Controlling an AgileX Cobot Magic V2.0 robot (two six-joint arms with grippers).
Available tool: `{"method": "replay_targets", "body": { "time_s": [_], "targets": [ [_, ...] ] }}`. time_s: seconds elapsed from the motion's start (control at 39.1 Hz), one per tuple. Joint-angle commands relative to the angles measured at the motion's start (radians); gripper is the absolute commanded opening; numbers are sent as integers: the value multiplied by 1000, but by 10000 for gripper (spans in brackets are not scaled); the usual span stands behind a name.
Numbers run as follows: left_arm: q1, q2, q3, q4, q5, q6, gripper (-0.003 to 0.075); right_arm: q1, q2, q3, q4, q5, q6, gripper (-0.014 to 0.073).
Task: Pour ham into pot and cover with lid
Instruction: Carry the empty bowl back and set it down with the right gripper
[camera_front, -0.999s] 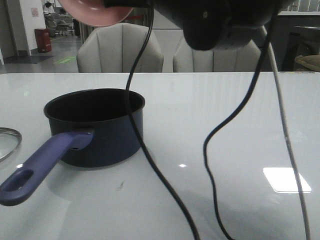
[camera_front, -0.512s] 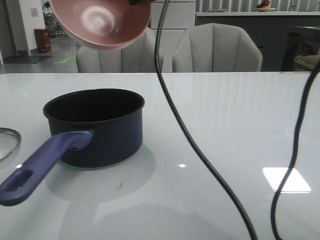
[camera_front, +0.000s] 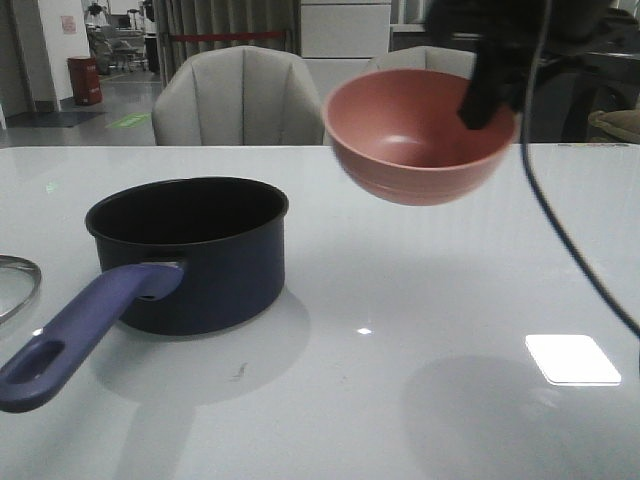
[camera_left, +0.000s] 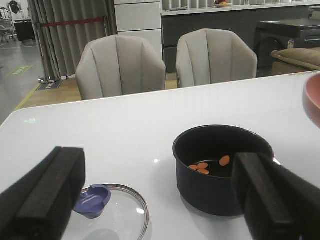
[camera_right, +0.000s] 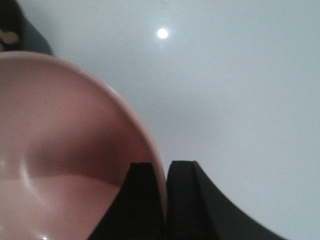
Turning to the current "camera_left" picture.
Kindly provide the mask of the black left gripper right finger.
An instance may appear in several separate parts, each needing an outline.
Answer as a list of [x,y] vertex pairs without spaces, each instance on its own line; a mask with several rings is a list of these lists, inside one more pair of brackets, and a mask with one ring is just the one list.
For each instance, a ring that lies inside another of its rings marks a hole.
[[231,183],[254,240],[318,240],[320,189],[262,153],[238,152]]

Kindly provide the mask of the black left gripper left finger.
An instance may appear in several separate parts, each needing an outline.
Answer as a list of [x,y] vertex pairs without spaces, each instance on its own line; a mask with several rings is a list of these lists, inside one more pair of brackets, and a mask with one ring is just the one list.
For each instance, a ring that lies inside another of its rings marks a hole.
[[86,181],[82,148],[55,147],[0,195],[2,240],[60,240]]

